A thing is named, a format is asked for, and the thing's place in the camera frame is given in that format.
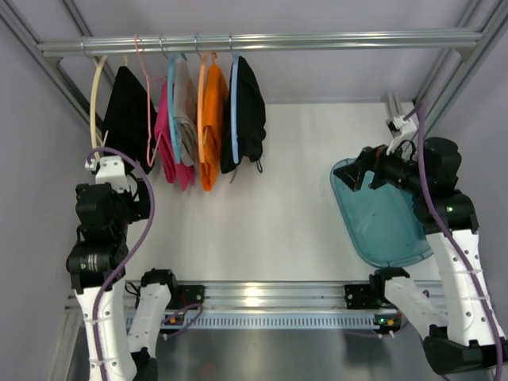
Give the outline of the black trousers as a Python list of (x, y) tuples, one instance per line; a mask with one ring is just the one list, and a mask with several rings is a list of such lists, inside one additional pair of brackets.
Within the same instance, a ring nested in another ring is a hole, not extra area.
[[(254, 71), (243, 56), (237, 65), (237, 151), (238, 161), (245, 157), (251, 163), (258, 162), (264, 153), (263, 142), (267, 136), (266, 108)], [(234, 171), (238, 164), (233, 160), (231, 133), (231, 92), (228, 93), (223, 114), (220, 168), (222, 174)]]
[[(152, 103), (152, 147), (157, 112)], [(146, 162), (147, 113), (146, 90), (126, 66), (117, 70), (114, 86), (103, 119), (102, 131), (107, 134), (106, 147), (116, 149), (139, 163), (145, 173), (152, 169)]]

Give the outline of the orange trousers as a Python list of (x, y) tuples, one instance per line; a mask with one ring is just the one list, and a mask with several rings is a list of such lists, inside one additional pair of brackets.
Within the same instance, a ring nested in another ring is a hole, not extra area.
[(229, 88), (221, 68), (212, 63), (206, 73), (203, 126), (204, 162), (199, 162), (204, 191), (212, 191), (221, 173), (221, 146), (224, 132), (224, 114)]

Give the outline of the orange plastic hanger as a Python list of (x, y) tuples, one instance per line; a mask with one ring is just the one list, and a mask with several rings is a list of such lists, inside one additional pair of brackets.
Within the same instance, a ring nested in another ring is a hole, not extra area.
[(204, 162), (203, 105), (204, 105), (204, 92), (206, 79), (206, 65), (209, 58), (211, 58), (212, 63), (215, 64), (217, 59), (217, 53), (206, 52), (200, 58), (200, 69), (198, 78), (198, 101), (197, 101), (198, 158), (200, 163)]

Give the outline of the light blue plastic hanger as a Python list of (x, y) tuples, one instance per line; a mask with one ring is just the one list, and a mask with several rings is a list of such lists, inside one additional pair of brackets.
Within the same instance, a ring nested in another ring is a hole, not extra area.
[(239, 147), (237, 138), (237, 84), (238, 84), (238, 68), (240, 55), (233, 51), (233, 37), (229, 37), (229, 47), (233, 56), (232, 70), (231, 70), (231, 96), (230, 96), (230, 122), (231, 122), (231, 144), (233, 162), (240, 163)]

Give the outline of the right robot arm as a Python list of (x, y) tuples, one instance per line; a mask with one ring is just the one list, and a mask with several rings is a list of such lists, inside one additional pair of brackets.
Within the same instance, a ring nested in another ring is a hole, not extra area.
[(390, 185), (411, 195), (414, 216), (437, 263), (446, 310), (436, 308), (401, 267), (371, 275), (375, 298), (406, 316), (438, 375), (493, 369), (500, 379), (507, 364), (507, 336), (483, 275), (475, 207), (456, 187), (461, 162), (456, 143), (430, 137), (418, 148), (416, 160), (406, 160), (386, 145), (366, 147), (351, 163), (333, 169), (332, 177), (359, 191), (371, 173), (372, 190)]

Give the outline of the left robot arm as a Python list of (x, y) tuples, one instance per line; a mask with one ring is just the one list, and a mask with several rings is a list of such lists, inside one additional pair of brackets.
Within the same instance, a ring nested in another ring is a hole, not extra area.
[(156, 342), (175, 292), (170, 270), (144, 273), (131, 325), (125, 323), (125, 260), (128, 227), (153, 220), (153, 193), (140, 178), (117, 184), (79, 184), (77, 241), (67, 258), (71, 288), (83, 314), (91, 380), (156, 380)]

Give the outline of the magenta trousers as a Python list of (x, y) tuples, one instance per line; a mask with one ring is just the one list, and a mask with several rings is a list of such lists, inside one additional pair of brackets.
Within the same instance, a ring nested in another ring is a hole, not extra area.
[(194, 168), (175, 162), (169, 125), (167, 81), (164, 81), (160, 96), (159, 110), (154, 132), (158, 144), (158, 153), (162, 160), (164, 175), (168, 183), (178, 183), (181, 191), (186, 191), (194, 185)]

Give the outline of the cream plastic hanger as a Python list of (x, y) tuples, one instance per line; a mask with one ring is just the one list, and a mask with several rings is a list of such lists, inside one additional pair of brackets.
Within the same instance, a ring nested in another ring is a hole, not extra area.
[(105, 137), (98, 137), (97, 127), (97, 100), (98, 100), (98, 88), (104, 66), (106, 65), (108, 56), (102, 56), (96, 63), (94, 77), (92, 79), (91, 90), (90, 90), (90, 112), (89, 112), (89, 127), (90, 127), (90, 143), (93, 149), (103, 146), (106, 141)]

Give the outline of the black trousers on cream hanger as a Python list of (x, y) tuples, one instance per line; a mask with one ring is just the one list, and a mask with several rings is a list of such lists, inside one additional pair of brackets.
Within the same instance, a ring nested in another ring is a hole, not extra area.
[[(152, 147), (157, 112), (152, 103)], [(102, 131), (107, 134), (106, 147), (116, 149), (139, 163), (145, 173), (152, 169), (146, 162), (147, 113), (146, 90), (126, 66), (117, 70), (114, 86), (103, 119)]]

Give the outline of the teal plastic hanger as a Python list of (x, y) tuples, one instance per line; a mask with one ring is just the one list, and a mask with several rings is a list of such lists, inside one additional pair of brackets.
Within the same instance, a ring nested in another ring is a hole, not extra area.
[(178, 145), (178, 133), (175, 131), (174, 122), (174, 86), (175, 86), (175, 68), (178, 59), (187, 61), (184, 53), (176, 53), (169, 59), (169, 66), (167, 70), (167, 111), (168, 111), (168, 124), (169, 134), (171, 138), (171, 147), (174, 154), (174, 160), (177, 164), (181, 163), (180, 149)]

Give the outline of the beige grey trousers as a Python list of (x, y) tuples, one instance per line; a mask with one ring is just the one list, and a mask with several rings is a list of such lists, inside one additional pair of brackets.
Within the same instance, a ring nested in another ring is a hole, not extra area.
[(193, 167), (198, 162), (197, 91), (187, 61), (175, 61), (173, 121), (181, 162)]

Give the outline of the teal plastic basket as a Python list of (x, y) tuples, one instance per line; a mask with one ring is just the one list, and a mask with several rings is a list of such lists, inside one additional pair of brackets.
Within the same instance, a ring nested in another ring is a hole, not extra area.
[(334, 174), (329, 179), (352, 245), (364, 262), (377, 268), (407, 267), (433, 255), (409, 194), (391, 186), (370, 189), (370, 171), (357, 192)]

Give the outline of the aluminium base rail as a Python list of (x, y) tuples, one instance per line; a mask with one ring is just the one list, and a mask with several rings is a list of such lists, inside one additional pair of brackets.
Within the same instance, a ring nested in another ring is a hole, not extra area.
[(367, 281), (318, 282), (235, 282), (178, 281), (169, 309), (178, 310), (193, 303), (213, 312), (296, 312), (309, 310), (380, 310), (368, 295)]

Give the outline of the silver aluminium hanging rail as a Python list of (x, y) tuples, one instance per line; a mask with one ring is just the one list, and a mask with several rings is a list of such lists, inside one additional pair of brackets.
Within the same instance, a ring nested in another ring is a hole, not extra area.
[(81, 37), (37, 44), (45, 57), (126, 55), (170, 52), (267, 52), (392, 48), (474, 48), (483, 34), (471, 28), (404, 31), (229, 34), (170, 37)]

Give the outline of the aluminium frame posts right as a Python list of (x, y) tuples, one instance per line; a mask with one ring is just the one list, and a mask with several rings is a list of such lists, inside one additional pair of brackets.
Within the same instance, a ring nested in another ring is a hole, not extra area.
[(443, 48), (425, 75), (413, 104), (426, 101), (426, 132), (430, 133), (445, 118), (465, 91), (483, 62), (507, 32), (507, 2), (494, 1), (482, 11), (484, 1), (468, 1), (456, 25), (480, 31), (473, 47)]

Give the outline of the aluminium frame posts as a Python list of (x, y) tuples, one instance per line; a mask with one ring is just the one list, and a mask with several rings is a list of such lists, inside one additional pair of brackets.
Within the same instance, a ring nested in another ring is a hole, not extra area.
[(425, 75), (413, 104), (426, 101), (426, 132), (430, 133), (445, 118), (465, 91), (483, 62), (507, 32), (507, 2), (494, 1), (482, 11), (484, 1), (468, 1), (456, 25), (480, 31), (473, 47), (443, 48)]
[(89, 129), (90, 103), (62, 66), (62, 57), (45, 57), (38, 49), (40, 38), (14, 1), (1, 1), (1, 26), (29, 55), (75, 115)]

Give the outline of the aluminium frame posts left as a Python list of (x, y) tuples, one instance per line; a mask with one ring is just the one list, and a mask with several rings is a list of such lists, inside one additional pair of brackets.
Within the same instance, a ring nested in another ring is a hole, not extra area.
[(90, 103), (62, 66), (62, 57), (45, 57), (38, 49), (40, 38), (14, 1), (1, 1), (1, 26), (29, 55), (75, 115), (89, 129)]

